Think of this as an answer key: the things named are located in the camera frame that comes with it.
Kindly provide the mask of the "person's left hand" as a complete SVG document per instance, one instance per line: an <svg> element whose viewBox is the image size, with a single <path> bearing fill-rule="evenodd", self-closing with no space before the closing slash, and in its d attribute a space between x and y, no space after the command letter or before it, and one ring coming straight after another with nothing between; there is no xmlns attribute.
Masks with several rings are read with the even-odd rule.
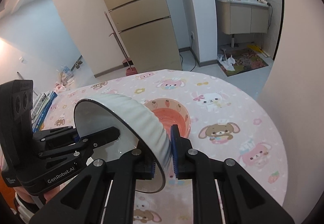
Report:
<svg viewBox="0 0 324 224"><path fill-rule="evenodd" d="M63 183L55 185L54 187L46 188L44 191L34 192L32 190L28 191L27 187L24 187L21 183L16 181L16 183L13 185L13 189L15 191L15 210L20 214L22 214L22 212L35 214L40 210L41 206L47 204L60 191L62 191L69 182L70 180L64 181Z"/></svg>

